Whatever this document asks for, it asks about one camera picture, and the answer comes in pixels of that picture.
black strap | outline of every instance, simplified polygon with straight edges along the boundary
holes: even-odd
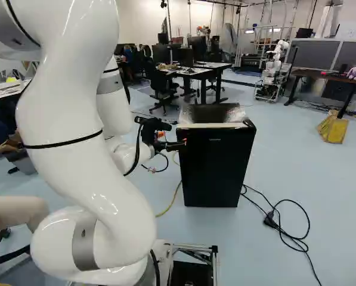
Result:
[[[74,139],[74,140],[69,140],[69,141],[65,141],[65,142],[60,142],[60,143],[53,143],[53,144],[45,144],[45,145],[24,145],[25,148],[27,149],[47,149],[47,148],[55,148],[55,147],[61,147],[61,146],[66,146],[66,145],[72,145],[75,143],[79,143],[82,141],[86,141],[89,139],[92,139],[94,137],[97,137],[99,135],[101,135],[103,132],[103,130],[98,131],[97,133],[94,133],[92,135],[89,136],[85,136],[82,138],[78,138],[78,139]]]
[[[29,254],[29,251],[30,251],[30,247],[29,247],[29,245],[27,245],[27,246],[25,246],[25,247],[23,247],[23,248],[21,248],[19,250],[16,250],[16,251],[14,251],[12,253],[8,253],[6,255],[0,256],[0,264],[5,263],[7,261],[10,261],[13,258],[16,258],[16,257],[18,257],[18,256],[20,256],[20,255],[22,255],[24,253]]]
[[[116,70],[119,70],[119,68],[111,69],[111,70],[105,70],[104,73],[111,73],[111,72],[115,72]]]
[[[40,46],[40,44],[37,43],[37,41],[35,41],[34,38],[32,38],[32,37],[27,33],[27,31],[25,31],[24,27],[21,25],[20,21],[18,20],[16,14],[15,14],[15,11],[13,10],[13,7],[12,7],[12,5],[11,5],[11,1],[10,1],[10,0],[6,0],[6,2],[7,2],[8,9],[10,10],[11,15],[12,15],[12,18],[13,18],[13,20],[15,21],[16,25],[20,28],[20,30],[23,32],[23,34],[26,35],[26,37],[27,37],[32,43],[34,43],[36,46]]]

black box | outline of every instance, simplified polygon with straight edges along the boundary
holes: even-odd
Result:
[[[177,126],[184,204],[187,207],[237,207],[255,125],[239,104],[189,105]]]

gray partition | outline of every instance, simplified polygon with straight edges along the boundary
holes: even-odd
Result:
[[[328,70],[331,68],[340,41],[293,40],[287,63],[293,63],[295,47],[298,47],[293,66]]]
[[[342,64],[347,64],[348,68],[356,65],[356,42],[343,42],[334,69],[339,70]]]

beige sleeve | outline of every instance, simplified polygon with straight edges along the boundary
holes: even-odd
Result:
[[[34,232],[48,214],[48,205],[41,198],[0,197],[0,229],[26,224]]]

desk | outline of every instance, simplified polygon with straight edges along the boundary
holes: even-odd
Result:
[[[26,87],[29,84],[30,80],[24,80],[23,84],[24,87]],[[5,97],[11,97],[13,95],[20,95],[23,92],[23,89],[21,88],[21,86],[14,86],[12,88],[7,89],[7,91],[0,91],[0,100],[5,98]]]
[[[182,77],[184,80],[184,93],[185,94],[189,94],[190,92],[190,80],[191,79],[197,79],[197,80],[201,80],[202,81],[202,85],[200,88],[200,101],[202,104],[206,104],[206,95],[207,95],[207,86],[206,86],[206,81],[208,78],[212,77],[215,75],[214,70],[210,70],[210,69],[198,69],[198,68],[193,68],[194,73],[188,73],[186,70],[167,70],[167,69],[163,69],[160,70],[162,72],[166,72],[166,73],[174,73],[174,76],[177,77]]]
[[[221,103],[228,98],[223,98],[220,99],[220,93],[221,93],[221,76],[223,74],[223,71],[225,69],[228,69],[232,67],[233,64],[229,63],[211,63],[208,61],[202,61],[200,64],[194,63],[195,68],[202,68],[202,69],[208,69],[208,70],[214,70],[216,71],[216,103]]]
[[[338,76],[323,75],[323,74],[321,74],[320,70],[302,69],[302,68],[293,68],[291,75],[296,76],[296,79],[293,84],[292,91],[290,92],[289,100],[285,103],[285,106],[288,106],[289,104],[291,104],[297,100],[295,98],[296,88],[298,86],[299,80],[304,76],[312,77],[313,79],[327,79],[327,80],[334,80],[336,82],[350,83],[351,92],[348,95],[348,97],[345,101],[345,104],[343,105],[342,109],[340,110],[340,112],[338,114],[338,118],[340,118],[340,119],[343,118],[343,115],[345,114],[346,109],[348,108],[350,101],[356,92],[356,80],[348,79],[345,76],[338,77]]]

